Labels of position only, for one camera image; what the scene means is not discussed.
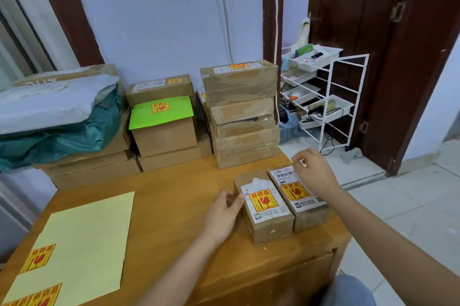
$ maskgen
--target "yellow paper sheet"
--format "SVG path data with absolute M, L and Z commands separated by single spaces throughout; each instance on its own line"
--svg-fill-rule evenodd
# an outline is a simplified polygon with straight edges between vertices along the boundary
M 54 306 L 76 306 L 118 290 L 133 199 L 130 192 L 52 214 L 32 250 L 55 244 L 49 260 L 19 274 L 3 303 L 61 283 Z

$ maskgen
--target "teal plastic bag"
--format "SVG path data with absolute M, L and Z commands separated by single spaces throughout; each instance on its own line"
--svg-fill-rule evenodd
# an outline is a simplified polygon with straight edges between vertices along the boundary
M 73 153 L 102 151 L 118 133 L 120 108 L 117 84 L 81 123 L 0 135 L 0 171 L 55 162 Z

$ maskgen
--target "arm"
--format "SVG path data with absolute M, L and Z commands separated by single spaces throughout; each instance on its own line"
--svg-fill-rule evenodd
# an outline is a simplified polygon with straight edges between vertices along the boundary
M 340 187 L 319 152 L 309 148 L 297 153 L 292 161 L 302 182 L 337 212 L 405 303 L 455 305 L 459 302 L 460 277 L 405 239 Z
M 239 195 L 228 207 L 233 192 L 221 190 L 211 205 L 203 231 L 166 273 L 137 303 L 137 306 L 182 306 L 187 301 L 208 258 L 231 233 L 236 216 L 244 204 Z

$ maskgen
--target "white plastic mailer bag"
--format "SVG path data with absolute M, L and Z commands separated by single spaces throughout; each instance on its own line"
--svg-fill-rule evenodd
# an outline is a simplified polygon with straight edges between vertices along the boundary
M 118 80 L 100 74 L 0 91 L 0 135 L 83 122 Z

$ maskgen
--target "hand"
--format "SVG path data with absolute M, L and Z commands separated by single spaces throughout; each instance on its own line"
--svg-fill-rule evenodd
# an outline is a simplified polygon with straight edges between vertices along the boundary
M 328 161 L 315 149 L 308 148 L 298 152 L 292 157 L 292 163 L 302 183 L 325 201 L 328 201 L 330 192 L 340 188 Z
M 228 206 L 227 201 L 231 202 L 232 198 L 232 191 L 227 189 L 220 190 L 217 199 L 207 212 L 206 222 L 201 232 L 201 237 L 209 241 L 214 248 L 221 245 L 231 233 L 236 216 L 245 201 L 245 195 L 240 194 L 235 198 L 233 204 Z

